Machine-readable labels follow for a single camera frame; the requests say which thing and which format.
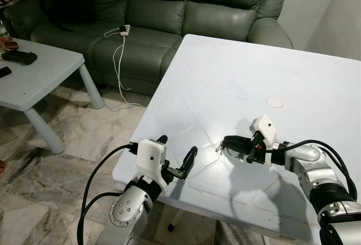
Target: black phone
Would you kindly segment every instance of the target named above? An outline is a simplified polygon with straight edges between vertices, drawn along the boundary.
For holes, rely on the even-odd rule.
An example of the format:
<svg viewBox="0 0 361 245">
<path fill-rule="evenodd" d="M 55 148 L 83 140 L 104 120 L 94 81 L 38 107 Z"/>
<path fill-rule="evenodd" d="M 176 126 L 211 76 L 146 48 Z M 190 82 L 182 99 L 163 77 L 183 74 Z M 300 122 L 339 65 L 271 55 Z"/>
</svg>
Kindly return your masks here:
<svg viewBox="0 0 361 245">
<path fill-rule="evenodd" d="M 11 70 L 8 66 L 0 68 L 0 78 L 11 74 Z"/>
</svg>

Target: white charging cable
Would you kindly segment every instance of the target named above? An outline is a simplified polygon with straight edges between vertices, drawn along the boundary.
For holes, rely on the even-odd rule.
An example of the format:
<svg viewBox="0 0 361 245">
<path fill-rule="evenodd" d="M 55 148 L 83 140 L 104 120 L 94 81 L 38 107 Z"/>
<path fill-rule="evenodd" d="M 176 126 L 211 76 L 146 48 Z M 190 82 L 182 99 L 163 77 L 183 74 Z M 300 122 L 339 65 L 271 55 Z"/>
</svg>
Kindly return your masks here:
<svg viewBox="0 0 361 245">
<path fill-rule="evenodd" d="M 111 34 L 108 34 L 108 33 L 112 32 L 112 31 L 114 31 L 114 30 L 119 30 L 119 28 L 117 28 L 117 29 L 111 29 L 109 32 L 105 32 L 104 35 L 103 35 L 104 38 L 110 37 L 110 36 L 112 36 L 113 34 L 120 34 L 120 32 L 113 32 L 113 33 L 111 33 Z"/>
<path fill-rule="evenodd" d="M 113 35 L 113 34 L 120 34 L 120 32 L 113 32 L 114 30 L 118 30 L 118 29 L 112 29 L 112 30 L 110 30 L 110 31 L 108 31 L 108 32 L 105 32 L 105 33 L 104 33 L 104 37 L 107 38 L 107 37 L 110 37 L 110 36 Z M 128 105 L 136 105 L 136 106 L 145 108 L 145 107 L 143 107 L 141 104 L 138 104 L 138 103 L 129 103 L 129 102 L 125 99 L 125 97 L 123 96 L 123 93 L 122 93 L 122 89 L 125 90 L 125 91 L 131 90 L 131 88 L 125 89 L 125 88 L 123 87 L 123 84 L 122 84 L 121 80 L 120 80 L 120 63 L 121 63 L 122 58 L 123 58 L 124 46 L 125 46 L 125 36 L 124 36 L 124 35 L 122 35 L 122 36 L 123 36 L 123 44 L 120 45 L 119 47 L 117 47 L 117 49 L 115 49 L 114 54 L 113 54 L 113 64 L 114 64 L 115 73 L 116 73 L 117 79 L 118 79 L 119 93 L 120 93 L 120 96 L 122 96 L 124 102 L 127 103 Z M 120 48 L 122 48 L 122 53 L 120 54 L 120 58 L 119 58 L 119 62 L 118 62 L 118 70 L 117 70 L 116 63 L 115 63 L 115 54 L 117 53 L 117 51 L 118 51 Z"/>
</svg>

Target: table surface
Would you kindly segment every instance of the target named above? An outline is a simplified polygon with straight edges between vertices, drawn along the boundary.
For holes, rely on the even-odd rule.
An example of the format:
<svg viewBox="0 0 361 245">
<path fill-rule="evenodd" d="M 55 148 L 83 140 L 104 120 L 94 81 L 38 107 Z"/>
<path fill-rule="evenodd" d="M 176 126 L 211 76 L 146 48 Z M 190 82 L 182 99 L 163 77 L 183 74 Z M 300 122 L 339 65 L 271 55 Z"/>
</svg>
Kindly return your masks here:
<svg viewBox="0 0 361 245">
<path fill-rule="evenodd" d="M 0 78 L 0 106 L 25 111 L 62 83 L 84 63 L 80 53 L 41 43 L 14 39 L 19 51 L 33 52 L 38 58 L 30 65 L 0 60 L 11 74 Z"/>
<path fill-rule="evenodd" d="M 320 244 L 317 216 L 295 174 L 215 149 L 226 135 L 250 137 L 252 120 L 266 114 L 279 141 L 318 139 L 334 147 L 361 193 L 360 76 L 357 60 L 186 35 L 131 141 L 166 134 L 173 167 L 191 146 L 199 148 L 189 178 L 172 182 L 161 202 L 270 237 Z M 269 97 L 283 106 L 270 106 Z M 113 171 L 119 189 L 136 175 L 135 162 L 127 151 L 120 157 Z"/>
</svg>

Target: white table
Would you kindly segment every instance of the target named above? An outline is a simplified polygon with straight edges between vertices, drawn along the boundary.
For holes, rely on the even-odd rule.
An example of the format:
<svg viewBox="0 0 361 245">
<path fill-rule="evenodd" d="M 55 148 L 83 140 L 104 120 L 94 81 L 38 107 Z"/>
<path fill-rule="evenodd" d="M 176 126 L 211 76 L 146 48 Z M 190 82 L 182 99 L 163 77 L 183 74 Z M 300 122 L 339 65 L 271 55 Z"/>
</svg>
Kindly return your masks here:
<svg viewBox="0 0 361 245">
<path fill-rule="evenodd" d="M 93 106 L 101 108 L 104 102 L 84 65 L 82 54 L 20 39 L 14 41 L 19 44 L 20 51 L 31 51 L 38 58 L 30 65 L 1 59 L 0 68 L 8 66 L 12 73 L 0 78 L 0 106 L 23 111 L 50 150 L 55 154 L 61 153 L 65 149 L 64 143 L 33 106 L 76 69 L 80 71 Z"/>
<path fill-rule="evenodd" d="M 294 244 L 320 244 L 317 216 L 295 174 L 215 149 L 226 135 L 249 137 L 252 120 L 266 114 L 280 141 L 334 147 L 361 193 L 360 76 L 356 60 L 186 35 L 131 141 L 166 134 L 173 167 L 199 148 L 189 179 L 175 180 L 161 202 Z M 283 106 L 270 106 L 269 97 Z M 119 189 L 134 178 L 135 161 L 128 152 L 120 157 L 113 171 Z"/>
</svg>

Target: gray table leg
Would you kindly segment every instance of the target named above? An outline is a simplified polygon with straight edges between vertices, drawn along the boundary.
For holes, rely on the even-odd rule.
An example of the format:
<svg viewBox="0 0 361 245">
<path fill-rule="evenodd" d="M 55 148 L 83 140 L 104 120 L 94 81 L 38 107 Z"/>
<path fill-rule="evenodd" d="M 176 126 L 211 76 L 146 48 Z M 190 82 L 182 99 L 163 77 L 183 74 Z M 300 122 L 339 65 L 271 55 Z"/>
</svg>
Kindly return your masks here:
<svg viewBox="0 0 361 245">
<path fill-rule="evenodd" d="M 168 231 L 172 232 L 174 230 L 175 226 L 177 225 L 178 221 L 181 219 L 183 214 L 184 214 L 184 210 L 180 209 L 177 215 L 175 215 L 173 221 L 171 221 L 170 225 L 168 225 Z"/>
<path fill-rule="evenodd" d="M 93 103 L 94 108 L 102 108 L 104 106 L 104 101 L 103 101 L 102 97 L 100 96 L 97 88 L 95 87 L 95 84 L 94 84 L 93 80 L 91 79 L 91 76 L 84 64 L 79 67 L 79 71 L 80 71 L 81 77 L 83 78 L 85 87 L 89 93 L 89 96 Z"/>
<path fill-rule="evenodd" d="M 35 127 L 36 131 L 43 137 L 51 152 L 58 154 L 64 151 L 65 145 L 61 139 L 52 131 L 48 124 L 33 108 L 24 111 L 25 115 Z"/>
</svg>

